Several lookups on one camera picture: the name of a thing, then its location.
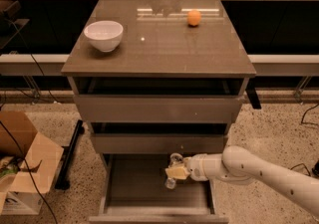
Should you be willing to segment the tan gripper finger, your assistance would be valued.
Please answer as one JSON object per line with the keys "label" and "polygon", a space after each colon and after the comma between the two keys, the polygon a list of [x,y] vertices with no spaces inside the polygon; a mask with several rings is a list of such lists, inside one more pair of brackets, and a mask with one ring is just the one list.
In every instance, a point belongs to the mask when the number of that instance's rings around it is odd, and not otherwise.
{"label": "tan gripper finger", "polygon": [[190,176],[190,172],[182,164],[169,166],[165,170],[165,173],[169,178],[178,179],[178,180],[186,180]]}

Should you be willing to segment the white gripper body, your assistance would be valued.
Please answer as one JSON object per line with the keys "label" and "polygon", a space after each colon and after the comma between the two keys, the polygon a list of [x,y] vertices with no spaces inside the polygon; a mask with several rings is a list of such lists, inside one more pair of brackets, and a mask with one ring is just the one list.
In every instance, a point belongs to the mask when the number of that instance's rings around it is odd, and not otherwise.
{"label": "white gripper body", "polygon": [[191,179],[207,181],[222,173],[221,155],[197,154],[186,159],[185,167]]}

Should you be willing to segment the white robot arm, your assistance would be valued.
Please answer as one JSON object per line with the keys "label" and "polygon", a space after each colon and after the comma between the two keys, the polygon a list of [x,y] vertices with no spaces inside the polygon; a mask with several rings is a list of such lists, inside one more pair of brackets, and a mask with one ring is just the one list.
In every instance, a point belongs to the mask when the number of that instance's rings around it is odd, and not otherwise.
{"label": "white robot arm", "polygon": [[259,180],[283,195],[315,218],[319,218],[319,180],[259,158],[240,146],[229,146],[223,153],[170,156],[165,170],[165,186],[175,189],[178,180],[194,181],[216,178],[232,184]]}

